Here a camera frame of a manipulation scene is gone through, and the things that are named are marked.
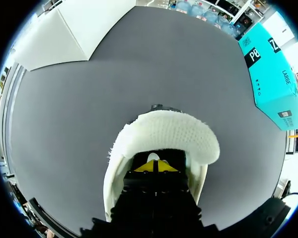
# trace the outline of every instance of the water bottle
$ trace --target water bottle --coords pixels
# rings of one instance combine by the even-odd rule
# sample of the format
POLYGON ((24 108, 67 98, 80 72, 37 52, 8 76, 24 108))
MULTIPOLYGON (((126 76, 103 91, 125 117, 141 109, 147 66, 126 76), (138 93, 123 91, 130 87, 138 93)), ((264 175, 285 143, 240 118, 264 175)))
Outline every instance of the water bottle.
POLYGON ((218 19, 217 19, 217 24, 222 27, 222 25, 224 23, 227 23, 228 24, 228 19, 223 17, 223 16, 218 16, 218 19))
POLYGON ((201 19, 205 12, 206 12, 206 10, 202 7, 202 3, 199 2, 198 5, 196 5, 196 4, 192 5, 191 10, 190 10, 190 16, 201 19))
POLYGON ((218 14, 214 11, 207 11, 204 14, 204 17, 207 19, 207 22, 211 23, 212 25, 214 25, 217 21, 218 18, 218 14))
POLYGON ((237 29, 233 25, 230 25, 228 23, 224 23, 222 25, 222 31, 228 33, 229 35, 231 35, 233 37, 237 37, 238 36, 237 29))
POLYGON ((187 14, 191 9, 191 5, 188 3, 188 0, 179 1, 175 7, 176 11, 187 14))

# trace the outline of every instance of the store shelf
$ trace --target store shelf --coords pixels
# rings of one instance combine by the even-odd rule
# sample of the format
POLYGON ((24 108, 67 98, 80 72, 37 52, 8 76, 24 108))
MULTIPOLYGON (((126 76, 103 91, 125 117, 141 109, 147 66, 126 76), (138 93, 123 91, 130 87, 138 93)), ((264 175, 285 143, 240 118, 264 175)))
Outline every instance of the store shelf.
POLYGON ((249 8, 252 9, 260 18, 264 17, 263 14, 260 14, 258 11, 257 11, 257 8, 253 5, 253 4, 250 4, 249 5, 249 8))
POLYGON ((201 1, 201 2, 205 2, 206 4, 209 4, 209 5, 211 5, 211 6, 215 7, 215 8, 217 8, 218 10, 220 10, 220 11, 226 13, 226 14, 229 15, 230 17, 234 17, 234 15, 233 15, 232 13, 229 13, 229 12, 226 11, 225 9, 221 8, 220 6, 217 6, 217 5, 215 5, 215 4, 213 4, 213 3, 209 2, 209 1, 206 1, 206 0, 200 0, 200 1, 201 1))

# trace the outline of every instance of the cardboard box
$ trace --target cardboard box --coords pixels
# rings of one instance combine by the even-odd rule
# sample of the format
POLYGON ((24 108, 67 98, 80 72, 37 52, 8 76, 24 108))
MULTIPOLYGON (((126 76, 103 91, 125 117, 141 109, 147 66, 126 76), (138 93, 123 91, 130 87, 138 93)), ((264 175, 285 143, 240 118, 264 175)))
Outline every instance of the cardboard box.
POLYGON ((291 66, 266 29, 257 23, 239 40, 256 106, 281 130, 298 129, 298 87, 291 66))

